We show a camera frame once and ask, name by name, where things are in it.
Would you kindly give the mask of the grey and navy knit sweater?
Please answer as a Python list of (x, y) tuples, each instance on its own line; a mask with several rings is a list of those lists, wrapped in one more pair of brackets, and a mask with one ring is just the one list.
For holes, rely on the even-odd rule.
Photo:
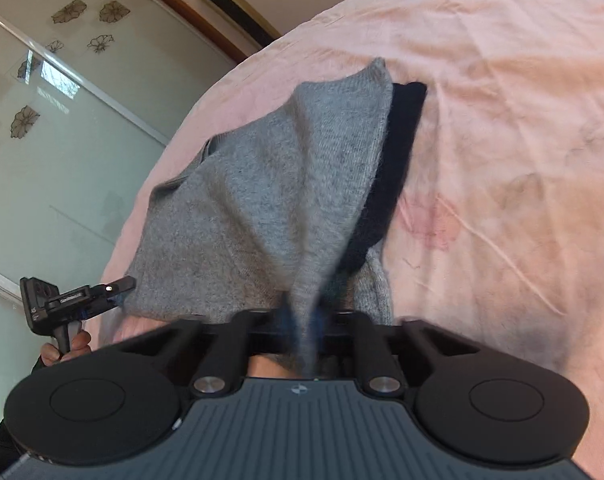
[(407, 177), (427, 88), (397, 84), (382, 60), (304, 82), (266, 116), (214, 136), (150, 195), (124, 304), (138, 318), (214, 323), (289, 304), (294, 350), (317, 373), (317, 304), (392, 321), (380, 261)]

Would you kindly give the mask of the pink bed sheet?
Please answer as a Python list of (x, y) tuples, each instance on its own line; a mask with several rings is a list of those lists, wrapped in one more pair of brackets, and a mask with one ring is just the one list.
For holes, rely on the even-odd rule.
[(604, 479), (604, 0), (345, 0), (317, 15), (199, 99), (104, 278), (129, 266), (152, 188), (208, 138), (373, 58), (428, 88), (383, 246), (394, 314), (566, 374), (590, 404), (576, 461)]

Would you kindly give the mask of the frosted floral wardrobe door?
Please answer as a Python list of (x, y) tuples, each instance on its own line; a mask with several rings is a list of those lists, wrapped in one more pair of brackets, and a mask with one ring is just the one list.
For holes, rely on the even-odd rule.
[(232, 62), (188, 29), (175, 53), (90, 36), (77, 65), (0, 14), (0, 418), (41, 338), (21, 278), (99, 282), (141, 185), (191, 106)]

